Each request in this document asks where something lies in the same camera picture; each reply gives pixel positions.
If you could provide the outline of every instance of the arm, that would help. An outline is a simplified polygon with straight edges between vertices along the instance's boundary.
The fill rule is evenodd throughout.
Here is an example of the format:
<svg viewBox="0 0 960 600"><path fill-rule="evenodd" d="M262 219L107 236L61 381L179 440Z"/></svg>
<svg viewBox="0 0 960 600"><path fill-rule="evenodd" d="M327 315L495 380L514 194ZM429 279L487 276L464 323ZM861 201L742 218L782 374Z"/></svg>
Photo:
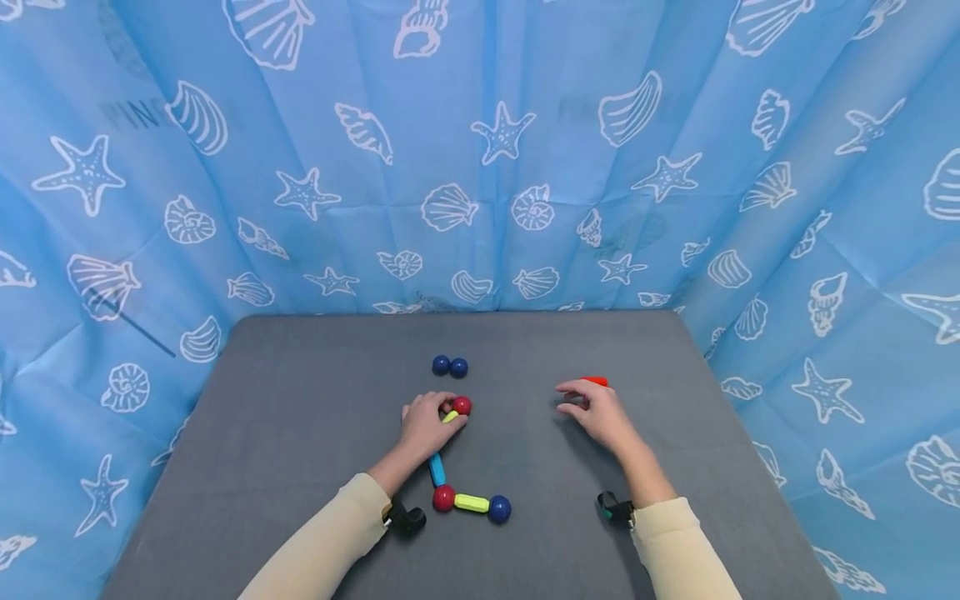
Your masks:
<svg viewBox="0 0 960 600"><path fill-rule="evenodd" d="M329 598L360 557L387 531L390 498L431 454L467 424L461 416L441 423L438 409L454 394L431 392L403 407L396 447L366 473L355 475L263 565L240 600Z"/></svg>
<svg viewBox="0 0 960 600"><path fill-rule="evenodd" d="M616 392L589 381L557 387L557 407L606 446L620 463L634 510L634 545L659 600L740 600L730 574L700 529L686 498L677 496L653 450L637 434Z"/></svg>

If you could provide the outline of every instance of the red ball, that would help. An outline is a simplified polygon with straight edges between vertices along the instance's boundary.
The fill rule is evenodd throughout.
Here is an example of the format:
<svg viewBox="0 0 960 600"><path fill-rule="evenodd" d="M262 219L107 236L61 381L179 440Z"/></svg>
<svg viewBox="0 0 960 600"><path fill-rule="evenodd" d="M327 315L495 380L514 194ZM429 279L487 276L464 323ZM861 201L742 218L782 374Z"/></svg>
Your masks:
<svg viewBox="0 0 960 600"><path fill-rule="evenodd" d="M453 398L453 410L459 415L469 415L473 410L473 402L466 396L457 396Z"/></svg>
<svg viewBox="0 0 960 600"><path fill-rule="evenodd" d="M457 493L450 486L439 486L433 491L433 508L441 513L449 513L453 510L453 500Z"/></svg>

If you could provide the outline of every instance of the person's left hand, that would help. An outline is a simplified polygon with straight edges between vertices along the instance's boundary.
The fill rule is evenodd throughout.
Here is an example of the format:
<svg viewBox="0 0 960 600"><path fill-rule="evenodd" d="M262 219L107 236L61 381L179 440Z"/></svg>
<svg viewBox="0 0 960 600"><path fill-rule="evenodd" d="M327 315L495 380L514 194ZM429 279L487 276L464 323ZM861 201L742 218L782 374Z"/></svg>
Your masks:
<svg viewBox="0 0 960 600"><path fill-rule="evenodd" d="M450 392L427 392L405 404L402 411L403 431L396 447L409 452L418 464L444 447L453 434L467 424L467 415L460 415L448 423L440 421L440 406L457 395Z"/></svg>

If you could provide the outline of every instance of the blue magnetic ball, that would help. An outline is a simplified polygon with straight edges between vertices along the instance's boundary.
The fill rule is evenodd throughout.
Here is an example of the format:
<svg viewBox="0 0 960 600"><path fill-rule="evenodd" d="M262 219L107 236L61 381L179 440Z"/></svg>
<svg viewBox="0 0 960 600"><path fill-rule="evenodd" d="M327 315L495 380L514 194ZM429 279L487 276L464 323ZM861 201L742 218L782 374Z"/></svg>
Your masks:
<svg viewBox="0 0 960 600"><path fill-rule="evenodd" d="M433 374L443 376L450 372L450 359L441 354L433 359Z"/></svg>
<svg viewBox="0 0 960 600"><path fill-rule="evenodd" d="M487 511L487 516L497 525L502 525L510 518L512 511L513 507L510 506L510 500L502 495L496 495L490 499L490 509Z"/></svg>
<svg viewBox="0 0 960 600"><path fill-rule="evenodd" d="M454 379L463 379L467 376L467 361L463 358L454 358L450 361L450 376Z"/></svg>

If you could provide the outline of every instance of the gray table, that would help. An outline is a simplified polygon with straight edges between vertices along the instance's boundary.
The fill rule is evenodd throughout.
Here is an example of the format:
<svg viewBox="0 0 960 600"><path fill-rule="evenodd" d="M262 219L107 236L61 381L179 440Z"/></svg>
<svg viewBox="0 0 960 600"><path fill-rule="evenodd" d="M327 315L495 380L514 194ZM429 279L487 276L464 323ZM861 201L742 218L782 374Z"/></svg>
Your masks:
<svg viewBox="0 0 960 600"><path fill-rule="evenodd" d="M438 353L465 357L469 376L435 377ZM581 375L610 379L744 598L837 597L683 324L663 311L246 319L103 598L235 598L392 446L401 404L439 389L474 401L444 450L449 483L502 493L514 514L501 527L438 514L422 468L401 497L426 511L426 528L388 534L338 597L653 598L628 533L595 508L602 490L627 495L616 463L553 410L553 386Z"/></svg>

